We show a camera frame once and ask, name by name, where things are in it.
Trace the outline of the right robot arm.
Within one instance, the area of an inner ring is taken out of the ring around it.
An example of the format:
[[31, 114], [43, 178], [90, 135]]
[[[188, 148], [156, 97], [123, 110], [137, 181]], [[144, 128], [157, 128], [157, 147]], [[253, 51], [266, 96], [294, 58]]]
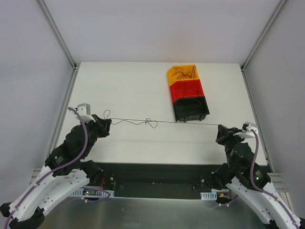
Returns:
[[284, 203], [267, 172], [256, 163], [258, 148], [252, 151], [247, 138], [255, 138], [258, 129], [244, 123], [241, 129], [218, 125], [216, 143], [224, 146], [226, 162], [206, 180], [214, 189], [228, 188], [258, 216], [266, 229], [303, 229], [305, 220]]

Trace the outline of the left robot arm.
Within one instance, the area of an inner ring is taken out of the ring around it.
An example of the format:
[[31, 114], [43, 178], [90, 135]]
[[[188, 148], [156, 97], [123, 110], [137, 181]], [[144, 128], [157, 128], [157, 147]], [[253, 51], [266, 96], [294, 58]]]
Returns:
[[104, 181], [102, 169], [85, 158], [99, 138], [109, 136], [111, 123], [111, 119], [94, 115], [91, 121], [81, 121], [73, 127], [22, 195], [1, 205], [0, 212], [6, 217], [4, 228], [37, 229], [74, 191], [101, 184]]

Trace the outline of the black plastic bin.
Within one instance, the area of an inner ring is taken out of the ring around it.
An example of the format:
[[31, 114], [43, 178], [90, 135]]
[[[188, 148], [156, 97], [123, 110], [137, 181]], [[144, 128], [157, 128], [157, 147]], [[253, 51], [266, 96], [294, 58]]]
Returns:
[[202, 121], [210, 114], [205, 96], [180, 98], [173, 103], [177, 122]]

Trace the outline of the red plastic bin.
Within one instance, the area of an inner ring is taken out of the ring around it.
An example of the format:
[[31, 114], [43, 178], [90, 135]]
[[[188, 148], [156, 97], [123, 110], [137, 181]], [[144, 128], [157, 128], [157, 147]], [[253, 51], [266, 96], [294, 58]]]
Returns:
[[204, 96], [203, 87], [200, 80], [175, 82], [170, 86], [170, 93], [173, 103], [182, 98]]

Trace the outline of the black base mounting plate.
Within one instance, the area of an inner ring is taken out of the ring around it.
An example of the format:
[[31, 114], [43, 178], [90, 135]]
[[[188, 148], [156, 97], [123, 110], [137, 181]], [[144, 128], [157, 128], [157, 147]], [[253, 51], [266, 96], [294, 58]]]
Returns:
[[83, 162], [91, 186], [101, 185], [120, 198], [200, 199], [201, 193], [226, 186], [216, 177], [220, 165]]

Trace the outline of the yellow plastic bin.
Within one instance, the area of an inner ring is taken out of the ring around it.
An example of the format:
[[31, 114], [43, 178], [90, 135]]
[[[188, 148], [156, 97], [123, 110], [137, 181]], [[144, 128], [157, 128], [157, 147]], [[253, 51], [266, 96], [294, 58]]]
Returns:
[[195, 64], [176, 65], [167, 71], [168, 84], [171, 86], [175, 82], [199, 80], [199, 74]]

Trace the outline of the aluminium rail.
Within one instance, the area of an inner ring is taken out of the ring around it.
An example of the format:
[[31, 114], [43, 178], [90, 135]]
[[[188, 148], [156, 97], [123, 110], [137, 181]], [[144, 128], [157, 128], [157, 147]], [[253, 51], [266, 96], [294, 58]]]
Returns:
[[275, 189], [278, 192], [287, 192], [288, 188], [284, 179], [284, 176], [280, 173], [268, 173]]

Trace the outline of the right aluminium frame post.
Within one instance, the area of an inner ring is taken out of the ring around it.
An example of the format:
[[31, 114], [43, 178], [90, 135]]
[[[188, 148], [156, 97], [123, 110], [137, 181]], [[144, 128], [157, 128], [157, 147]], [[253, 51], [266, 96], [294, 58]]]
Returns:
[[249, 54], [247, 55], [246, 60], [244, 63], [241, 65], [241, 71], [244, 72], [247, 68], [247, 66], [250, 64], [252, 58], [254, 57], [255, 53], [258, 51], [259, 47], [262, 45], [264, 39], [268, 35], [269, 31], [271, 30], [272, 26], [276, 22], [277, 18], [281, 14], [283, 8], [286, 6], [288, 3], [288, 0], [280, 0], [275, 9], [273, 10], [271, 16], [267, 20], [265, 26], [263, 27], [262, 31], [260, 32], [258, 38], [256, 39], [253, 47], [251, 48]]

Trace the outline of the aluminium frame post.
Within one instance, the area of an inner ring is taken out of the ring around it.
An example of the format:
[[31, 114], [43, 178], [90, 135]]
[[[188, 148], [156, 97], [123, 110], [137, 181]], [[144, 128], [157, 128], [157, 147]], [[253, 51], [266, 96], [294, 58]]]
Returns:
[[267, 20], [265, 26], [263, 27], [262, 31], [260, 32], [258, 38], [256, 39], [253, 47], [251, 48], [249, 54], [247, 55], [246, 60], [244, 63], [241, 65], [241, 71], [244, 72], [247, 68], [247, 66], [250, 64], [252, 58], [254, 57], [255, 53], [258, 51], [259, 47], [262, 45], [264, 39], [268, 35], [269, 31], [271, 30], [272, 26], [276, 22], [277, 18], [281, 14], [283, 8], [286, 6], [288, 3], [288, 0], [280, 0], [275, 9], [273, 10], [271, 16]]
[[59, 47], [61, 48], [64, 56], [66, 57], [68, 63], [73, 69], [77, 68], [77, 63], [75, 62], [74, 58], [72, 57], [72, 54], [44, 0], [36, 0], [37, 5], [39, 6], [53, 36], [55, 37], [55, 40], [57, 41]]

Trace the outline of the left aluminium frame post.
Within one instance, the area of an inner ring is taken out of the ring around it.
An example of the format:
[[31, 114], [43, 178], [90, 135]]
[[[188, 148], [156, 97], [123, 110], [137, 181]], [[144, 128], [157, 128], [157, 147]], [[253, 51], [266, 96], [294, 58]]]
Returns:
[[39, 6], [53, 36], [55, 37], [55, 40], [57, 41], [59, 47], [61, 48], [64, 56], [66, 57], [68, 63], [73, 69], [77, 68], [77, 63], [75, 62], [74, 58], [72, 57], [72, 54], [44, 0], [36, 0], [37, 5]]

